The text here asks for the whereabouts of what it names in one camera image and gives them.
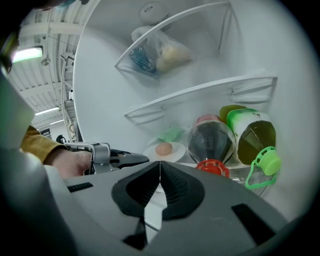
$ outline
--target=hand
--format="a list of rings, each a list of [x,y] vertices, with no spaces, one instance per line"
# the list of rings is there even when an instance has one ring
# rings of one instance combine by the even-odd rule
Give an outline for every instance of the hand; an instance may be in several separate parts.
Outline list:
[[[82,176],[84,171],[90,168],[91,153],[56,149],[48,155],[44,164],[58,168],[62,178]]]

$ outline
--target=plastic bag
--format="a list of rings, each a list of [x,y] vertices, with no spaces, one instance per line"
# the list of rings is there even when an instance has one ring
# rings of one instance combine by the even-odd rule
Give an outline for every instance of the plastic bag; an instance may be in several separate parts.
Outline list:
[[[152,29],[152,26],[138,27],[131,33],[132,40],[135,42],[150,29]],[[162,73],[192,59],[189,48],[161,30],[151,33],[140,46],[155,60],[156,70]]]

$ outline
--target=green bottle cap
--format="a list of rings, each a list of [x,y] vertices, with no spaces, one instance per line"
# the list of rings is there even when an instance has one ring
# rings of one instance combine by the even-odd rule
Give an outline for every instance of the green bottle cap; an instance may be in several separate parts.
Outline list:
[[[282,160],[276,150],[269,150],[261,156],[258,165],[267,176],[275,174],[281,168]]]

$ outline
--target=green bottle handle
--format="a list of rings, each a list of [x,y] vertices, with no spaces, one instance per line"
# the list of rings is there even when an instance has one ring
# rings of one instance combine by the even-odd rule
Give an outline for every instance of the green bottle handle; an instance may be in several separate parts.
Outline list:
[[[258,163],[258,160],[260,160],[263,156],[264,153],[270,151],[270,150],[276,150],[276,148],[274,146],[268,146],[266,148],[264,148],[263,150],[260,151],[260,153],[256,156],[255,160],[252,161],[251,163],[251,169],[250,169],[250,172],[248,174],[248,177],[246,178],[245,180],[245,187],[249,190],[254,190],[254,189],[259,189],[259,188],[263,188],[263,187],[266,187],[268,185],[271,185],[271,184],[274,184],[276,182],[276,179],[277,179],[277,175],[276,173],[273,175],[273,178],[271,180],[267,180],[267,181],[264,181],[262,183],[256,183],[256,184],[252,184],[252,185],[249,185],[249,179],[252,175],[252,173],[254,172],[254,168],[255,168],[255,165],[257,167],[260,167],[259,163]]]

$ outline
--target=egg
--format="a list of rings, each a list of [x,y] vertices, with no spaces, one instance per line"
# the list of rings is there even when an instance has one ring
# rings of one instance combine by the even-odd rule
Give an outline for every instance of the egg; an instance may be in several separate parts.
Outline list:
[[[155,147],[155,152],[159,156],[166,156],[172,152],[172,145],[170,143],[164,142],[160,143]]]

